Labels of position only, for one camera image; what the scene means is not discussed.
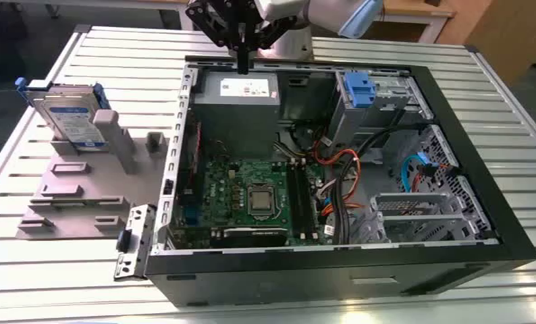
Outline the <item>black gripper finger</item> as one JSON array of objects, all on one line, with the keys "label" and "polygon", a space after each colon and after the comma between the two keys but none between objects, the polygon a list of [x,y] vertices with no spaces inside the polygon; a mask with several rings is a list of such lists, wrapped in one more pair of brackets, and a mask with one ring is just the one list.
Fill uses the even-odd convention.
[{"label": "black gripper finger", "polygon": [[243,73],[243,41],[239,33],[237,1],[187,1],[185,13],[217,47],[226,47]]},{"label": "black gripper finger", "polygon": [[251,57],[267,49],[290,28],[290,1],[243,1],[243,73]]}]

